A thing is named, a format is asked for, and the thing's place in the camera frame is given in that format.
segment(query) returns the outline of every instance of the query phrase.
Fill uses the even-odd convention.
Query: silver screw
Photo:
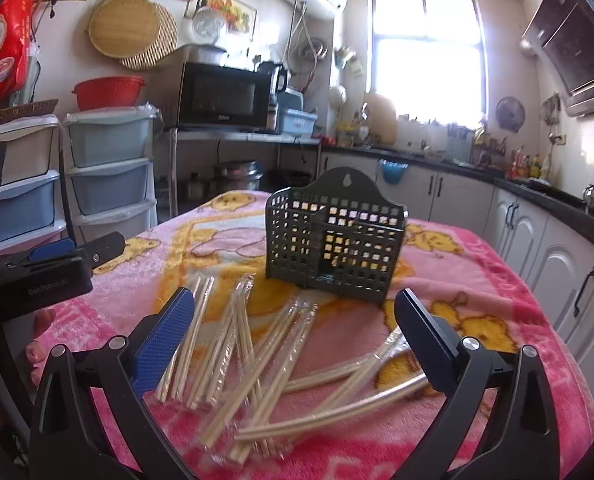
[[[126,338],[121,335],[116,335],[115,337],[110,339],[110,343],[108,343],[108,346],[113,350],[119,350],[120,348],[123,348],[125,344]]]
[[[537,351],[535,350],[534,346],[526,345],[522,349],[522,352],[524,352],[526,357],[537,357]]]
[[[476,350],[480,347],[480,342],[474,337],[465,337],[462,339],[462,345],[464,345],[464,347],[468,348],[469,350]]]
[[[55,345],[54,347],[52,347],[52,350],[50,350],[50,355],[52,355],[53,357],[60,357],[64,355],[65,352],[66,347],[64,345]]]

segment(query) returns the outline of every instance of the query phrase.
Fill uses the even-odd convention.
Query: red plastic bowl
[[[77,105],[83,112],[94,108],[135,106],[141,87],[146,82],[137,76],[100,77],[82,81],[72,91]]]

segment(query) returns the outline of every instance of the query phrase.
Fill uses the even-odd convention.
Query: microwave door
[[[187,126],[265,128],[270,84],[268,74],[187,63],[179,122]]]

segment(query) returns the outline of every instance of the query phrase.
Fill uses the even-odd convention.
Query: microwave
[[[157,63],[147,92],[165,128],[266,128],[271,77],[215,64],[188,62],[177,51]]]

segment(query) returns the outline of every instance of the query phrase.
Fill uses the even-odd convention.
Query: pink blanket
[[[295,286],[264,278],[264,205],[267,194],[229,192],[201,208],[126,241],[119,258],[100,267],[89,294],[56,306],[57,319],[42,336],[48,347],[72,351],[97,348],[116,334],[128,334],[143,316],[158,312],[170,294],[197,269],[217,276],[205,316],[206,330],[226,305],[240,275],[254,272],[248,304],[251,331],[258,337]],[[516,351],[535,346],[546,368],[555,403],[564,476],[594,439],[594,403],[578,366],[552,331],[527,286],[491,247],[469,231],[411,220],[382,309],[357,300],[328,298],[299,357],[293,377],[375,350],[396,327],[392,298],[410,287],[434,314],[461,335],[475,336],[488,349]],[[205,343],[200,335],[198,352]],[[384,365],[371,388],[397,384],[419,370],[401,356]],[[334,384],[284,397],[273,418],[305,414]],[[103,399],[100,413],[122,462],[136,467]],[[155,419],[192,471],[202,480],[357,479],[391,477],[423,436],[443,403],[427,388],[361,420],[309,435],[286,459],[249,460],[242,470],[215,463],[194,446],[200,417],[146,394]],[[492,406],[485,396],[453,465],[474,452]]]

